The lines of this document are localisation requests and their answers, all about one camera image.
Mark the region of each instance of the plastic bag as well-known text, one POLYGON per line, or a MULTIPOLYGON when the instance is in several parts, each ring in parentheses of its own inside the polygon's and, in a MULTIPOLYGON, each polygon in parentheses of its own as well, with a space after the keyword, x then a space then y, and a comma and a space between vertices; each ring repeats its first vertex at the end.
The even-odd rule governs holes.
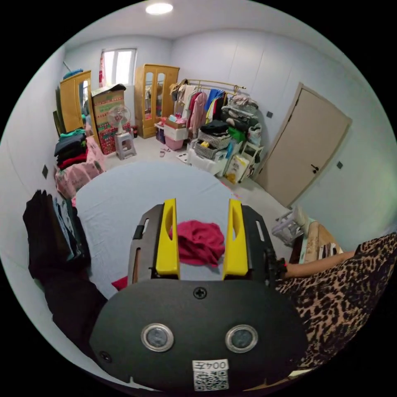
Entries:
POLYGON ((260 123, 248 129, 248 142, 255 146, 261 145, 262 125, 260 123))

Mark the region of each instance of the electric fan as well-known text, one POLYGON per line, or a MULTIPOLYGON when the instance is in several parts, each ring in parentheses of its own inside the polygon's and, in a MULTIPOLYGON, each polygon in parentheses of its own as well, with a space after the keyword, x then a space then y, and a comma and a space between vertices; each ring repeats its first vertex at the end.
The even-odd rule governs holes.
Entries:
POLYGON ((124 105, 118 105, 111 108, 108 113, 108 122, 112 127, 117 128, 117 135, 124 134, 123 125, 131 119, 131 112, 124 105))

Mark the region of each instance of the white chair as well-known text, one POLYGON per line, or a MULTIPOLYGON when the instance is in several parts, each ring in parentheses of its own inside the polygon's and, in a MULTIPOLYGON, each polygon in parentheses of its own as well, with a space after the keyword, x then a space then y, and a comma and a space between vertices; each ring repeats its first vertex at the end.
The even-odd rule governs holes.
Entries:
POLYGON ((134 139, 132 135, 128 132, 121 135, 115 135, 115 145, 116 153, 120 160, 124 160, 126 156, 136 155, 136 150, 134 146, 134 139))

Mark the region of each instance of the light blue bed sheet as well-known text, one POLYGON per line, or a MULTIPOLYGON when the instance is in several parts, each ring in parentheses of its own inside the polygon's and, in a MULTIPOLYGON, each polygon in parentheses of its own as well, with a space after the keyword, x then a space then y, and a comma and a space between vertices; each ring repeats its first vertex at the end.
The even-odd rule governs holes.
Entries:
MULTIPOLYGON (((90 280, 106 297, 112 282, 128 271, 132 235, 142 215, 176 198, 177 222, 214 222, 226 235, 229 199, 234 195, 208 172, 183 163, 136 162, 93 179, 76 195, 76 207, 91 254, 90 280)), ((182 280, 220 280, 218 268, 181 264, 182 280)))

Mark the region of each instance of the light switch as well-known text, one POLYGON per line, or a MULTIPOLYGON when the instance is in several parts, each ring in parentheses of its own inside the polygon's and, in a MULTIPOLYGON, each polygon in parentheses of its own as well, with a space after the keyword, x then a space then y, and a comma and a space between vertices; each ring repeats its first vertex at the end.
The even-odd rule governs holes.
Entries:
POLYGON ((41 171, 41 173, 43 174, 44 178, 47 179, 48 168, 47 168, 46 165, 44 165, 43 170, 41 171))

